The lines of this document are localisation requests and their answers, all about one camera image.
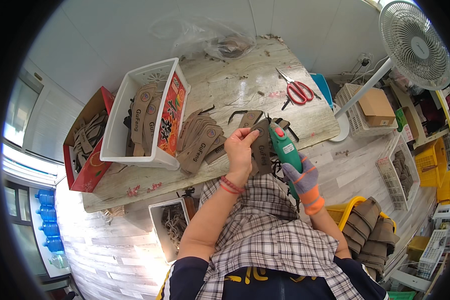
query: blue plastic container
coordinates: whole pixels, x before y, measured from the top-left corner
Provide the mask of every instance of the blue plastic container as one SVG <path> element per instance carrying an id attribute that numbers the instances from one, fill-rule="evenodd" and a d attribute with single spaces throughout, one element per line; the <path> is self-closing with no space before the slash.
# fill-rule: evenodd
<path id="1" fill-rule="evenodd" d="M 43 231 L 47 237 L 59 237 L 60 229 L 56 222 L 44 221 L 41 226 L 38 226 L 38 230 Z"/>
<path id="2" fill-rule="evenodd" d="M 327 100 L 328 105 L 330 106 L 330 109 L 333 109 L 334 105 L 332 103 L 332 94 L 330 93 L 330 89 L 328 88 L 327 81 L 325 80 L 325 77 L 322 74 L 314 74 L 311 73 L 310 76 L 312 77 L 313 81 L 318 86 L 318 89 L 324 94 L 325 99 Z"/>
<path id="3" fill-rule="evenodd" d="M 42 205 L 39 209 L 35 211 L 42 217 L 43 221 L 55 221 L 56 222 L 56 211 L 54 207 Z"/>
<path id="4" fill-rule="evenodd" d="M 42 243 L 43 247 L 47 247 L 50 252 L 65 251 L 60 237 L 49 237 Z"/>
<path id="5" fill-rule="evenodd" d="M 55 206 L 55 197 L 52 190 L 41 189 L 38 194 L 35 195 L 41 205 L 53 207 Z"/>

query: red button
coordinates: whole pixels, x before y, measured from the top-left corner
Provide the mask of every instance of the red button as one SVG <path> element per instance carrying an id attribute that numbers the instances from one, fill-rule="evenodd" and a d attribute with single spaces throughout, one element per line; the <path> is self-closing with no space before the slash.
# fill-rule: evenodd
<path id="1" fill-rule="evenodd" d="M 279 137 L 283 137 L 285 134 L 284 134 L 284 132 L 283 132 L 283 130 L 280 128 L 280 127 L 277 127 L 276 129 L 275 129 L 275 132 L 277 133 L 277 135 L 279 136 Z"/>

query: fan grille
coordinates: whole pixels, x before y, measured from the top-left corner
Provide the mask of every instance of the fan grille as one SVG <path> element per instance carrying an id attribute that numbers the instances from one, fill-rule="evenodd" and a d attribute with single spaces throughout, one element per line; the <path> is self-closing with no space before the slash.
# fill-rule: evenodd
<path id="1" fill-rule="evenodd" d="M 387 54 L 412 83 L 428 90 L 450 83 L 450 55 L 417 6 L 401 1 L 387 4 L 379 26 Z"/>

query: red scissors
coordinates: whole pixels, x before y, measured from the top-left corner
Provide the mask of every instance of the red scissors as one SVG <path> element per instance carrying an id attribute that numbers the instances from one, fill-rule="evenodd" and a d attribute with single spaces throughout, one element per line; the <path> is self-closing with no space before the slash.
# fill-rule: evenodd
<path id="1" fill-rule="evenodd" d="M 278 68 L 276 68 L 276 69 L 283 76 L 283 78 L 285 78 L 285 80 L 287 81 L 287 94 L 293 102 L 301 105 L 301 104 L 305 104 L 307 101 L 311 101 L 313 99 L 313 91 L 311 90 L 310 87 L 308 87 L 306 84 L 301 83 L 300 81 L 295 81 L 295 80 L 291 79 L 290 77 L 285 75 L 281 70 L 279 70 Z M 311 95 L 310 97 L 305 92 L 305 89 L 307 89 L 308 92 L 310 93 L 310 95 Z M 296 93 L 299 96 L 299 98 L 302 99 L 303 101 L 295 100 L 295 98 L 292 96 L 292 92 L 290 90 L 292 90 L 294 93 Z"/>

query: gloved hand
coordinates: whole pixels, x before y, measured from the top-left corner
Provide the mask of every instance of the gloved hand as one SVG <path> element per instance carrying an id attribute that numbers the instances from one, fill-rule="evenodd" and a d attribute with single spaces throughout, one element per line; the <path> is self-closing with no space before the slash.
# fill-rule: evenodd
<path id="1" fill-rule="evenodd" d="M 293 183 L 305 213 L 313 215 L 318 213 L 325 204 L 324 199 L 318 194 L 318 170 L 305 154 L 299 152 L 299 156 L 303 172 L 300 174 L 292 165 L 283 163 L 284 181 Z"/>

